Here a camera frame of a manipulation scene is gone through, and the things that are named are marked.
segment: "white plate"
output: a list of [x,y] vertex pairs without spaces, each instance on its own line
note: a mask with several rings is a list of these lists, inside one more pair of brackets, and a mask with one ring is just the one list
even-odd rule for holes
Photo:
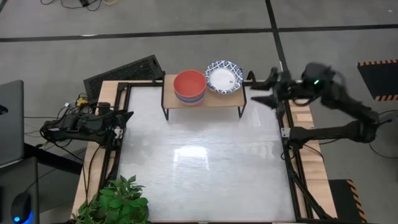
[[243,82],[241,69],[227,60],[216,61],[209,65],[205,77],[209,89],[221,94],[233,93]]

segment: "red bowl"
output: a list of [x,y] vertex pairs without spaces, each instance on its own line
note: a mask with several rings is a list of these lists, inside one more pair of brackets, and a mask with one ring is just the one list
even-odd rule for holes
[[202,72],[187,70],[174,80],[174,91],[184,98],[197,98],[206,90],[206,78]]

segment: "potted plant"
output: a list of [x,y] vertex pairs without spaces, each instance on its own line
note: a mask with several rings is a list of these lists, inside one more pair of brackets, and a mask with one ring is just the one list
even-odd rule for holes
[[99,191],[92,201],[85,202],[72,214],[77,224],[146,224],[148,199],[141,197],[144,186],[136,185],[136,176],[110,180],[111,185]]

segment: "yellow wire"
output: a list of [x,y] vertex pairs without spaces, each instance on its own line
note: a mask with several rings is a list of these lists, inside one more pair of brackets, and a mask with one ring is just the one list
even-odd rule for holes
[[106,5],[113,5],[113,4],[115,4],[118,0],[114,0],[113,2],[106,2],[105,0],[103,0],[104,1],[104,3],[106,4]]

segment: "stacked bowls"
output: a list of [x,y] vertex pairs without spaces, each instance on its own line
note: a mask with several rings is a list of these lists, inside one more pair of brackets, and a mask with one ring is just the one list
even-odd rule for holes
[[179,73],[174,80],[174,93],[185,105],[200,104],[206,93],[206,78],[204,74],[196,70],[187,70]]

